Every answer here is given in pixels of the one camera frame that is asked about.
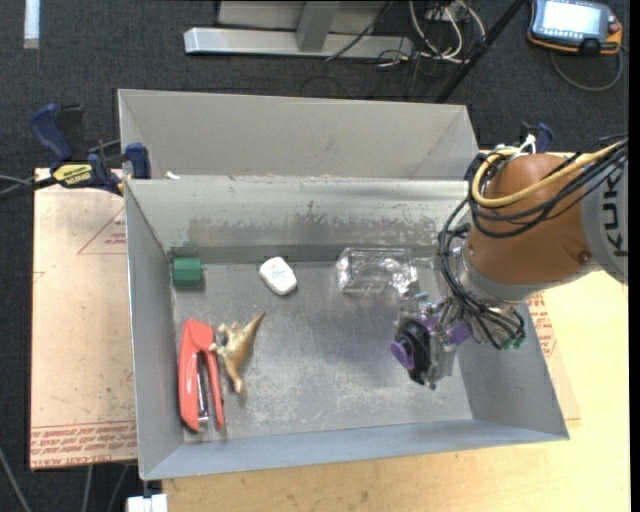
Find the gray carpet floor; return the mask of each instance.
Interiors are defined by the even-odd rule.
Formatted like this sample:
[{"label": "gray carpet floor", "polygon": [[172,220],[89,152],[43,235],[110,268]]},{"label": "gray carpet floor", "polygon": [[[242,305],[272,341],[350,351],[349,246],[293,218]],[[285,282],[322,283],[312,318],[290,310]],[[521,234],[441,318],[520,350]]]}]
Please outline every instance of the gray carpet floor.
[{"label": "gray carpet floor", "polygon": [[[469,3],[489,29],[512,2]],[[625,50],[618,56],[552,60],[548,50],[526,40],[528,4],[518,10],[446,100],[468,107],[481,148],[517,141],[522,122],[549,126],[551,149],[558,151],[628,131],[631,2],[608,3],[624,29]],[[350,59],[185,55],[183,33],[212,25],[215,4],[42,0],[40,49],[33,50],[24,49],[24,2],[1,2],[0,174],[27,178],[33,168],[51,163],[28,127],[30,116],[47,103],[84,105],[87,137],[111,140],[119,135],[119,88],[434,102],[456,71],[426,59],[381,70],[374,62]],[[408,20],[407,3],[394,2],[375,31],[414,38]],[[466,41],[478,34],[471,24],[464,33]],[[0,201],[0,447],[34,511],[75,511],[85,496],[87,468],[28,467],[32,238],[32,197]],[[88,510],[107,509],[122,471],[118,464],[94,468]],[[130,469],[114,510],[142,489]],[[20,502],[0,471],[0,511],[16,510]]]}]

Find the yellow cable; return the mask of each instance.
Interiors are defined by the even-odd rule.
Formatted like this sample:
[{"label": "yellow cable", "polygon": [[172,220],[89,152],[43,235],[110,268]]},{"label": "yellow cable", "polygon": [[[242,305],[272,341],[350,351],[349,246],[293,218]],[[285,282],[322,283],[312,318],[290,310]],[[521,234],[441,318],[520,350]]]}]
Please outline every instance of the yellow cable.
[{"label": "yellow cable", "polygon": [[611,146],[601,149],[600,151],[597,151],[595,153],[580,155],[578,156],[578,158],[576,158],[575,162],[572,162],[561,171],[555,174],[552,174],[551,176],[547,176],[546,178],[540,180],[539,182],[534,183],[533,185],[530,185],[527,188],[524,188],[511,195],[500,197],[497,199],[487,199],[480,192],[480,181],[482,180],[482,177],[484,176],[485,172],[495,160],[500,158],[500,156],[509,156],[518,152],[517,148],[499,150],[497,153],[492,153],[491,155],[489,155],[487,159],[483,162],[483,164],[479,167],[479,169],[476,171],[476,174],[473,177],[473,182],[471,184],[471,195],[473,196],[473,199],[480,206],[485,206],[487,208],[497,208],[499,206],[505,206],[511,203],[515,203],[516,201],[520,201],[526,196],[533,194],[534,192],[537,192],[541,188],[544,188],[546,186],[551,185],[552,183],[555,183],[559,179],[564,178],[565,176],[567,176],[568,174],[571,174],[572,172],[579,169],[580,167],[587,165],[595,160],[598,160],[599,158],[607,154],[609,151],[611,151],[613,148],[615,148],[619,144],[620,142],[616,142],[615,144],[612,144]]}]

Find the cardboard sheet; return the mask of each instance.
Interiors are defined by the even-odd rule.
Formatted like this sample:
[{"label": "cardboard sheet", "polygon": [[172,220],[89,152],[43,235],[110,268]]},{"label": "cardboard sheet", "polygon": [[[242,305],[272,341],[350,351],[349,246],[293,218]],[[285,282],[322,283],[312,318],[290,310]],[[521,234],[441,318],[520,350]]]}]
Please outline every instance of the cardboard sheet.
[{"label": "cardboard sheet", "polygon": [[137,455],[124,200],[35,194],[32,469]]}]

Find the gold toy dinosaur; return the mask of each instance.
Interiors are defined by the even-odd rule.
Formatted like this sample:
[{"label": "gold toy dinosaur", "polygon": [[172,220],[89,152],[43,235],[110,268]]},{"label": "gold toy dinosaur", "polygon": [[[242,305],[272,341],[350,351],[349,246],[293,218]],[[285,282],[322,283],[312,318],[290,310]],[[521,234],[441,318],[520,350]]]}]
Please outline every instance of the gold toy dinosaur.
[{"label": "gold toy dinosaur", "polygon": [[266,313],[259,314],[244,327],[238,322],[233,322],[231,328],[225,324],[220,325],[218,331],[227,337],[227,343],[225,345],[217,345],[214,342],[209,345],[209,351],[222,356],[227,375],[233,382],[233,390],[236,393],[242,393],[245,390],[244,381],[240,377],[238,369],[249,353],[251,342],[264,315]]}]

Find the gray metal bin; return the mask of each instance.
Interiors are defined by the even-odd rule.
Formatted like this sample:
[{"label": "gray metal bin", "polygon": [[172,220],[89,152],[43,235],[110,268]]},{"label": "gray metal bin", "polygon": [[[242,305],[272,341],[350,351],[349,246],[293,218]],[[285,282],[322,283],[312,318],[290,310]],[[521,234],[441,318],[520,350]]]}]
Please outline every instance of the gray metal bin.
[{"label": "gray metal bin", "polygon": [[[438,295],[436,236],[466,194],[477,152],[464,107],[120,91],[123,144],[143,143],[154,179],[127,180],[139,471],[175,478],[566,439],[526,308],[527,340],[500,353],[464,343],[431,391],[392,358],[394,290],[339,291],[348,246],[406,247]],[[171,171],[180,179],[161,179]],[[171,285],[171,254],[204,286]],[[274,294],[258,266],[286,256]],[[266,312],[244,367],[223,375],[227,428],[180,420],[177,349],[190,317],[217,328]]]}]

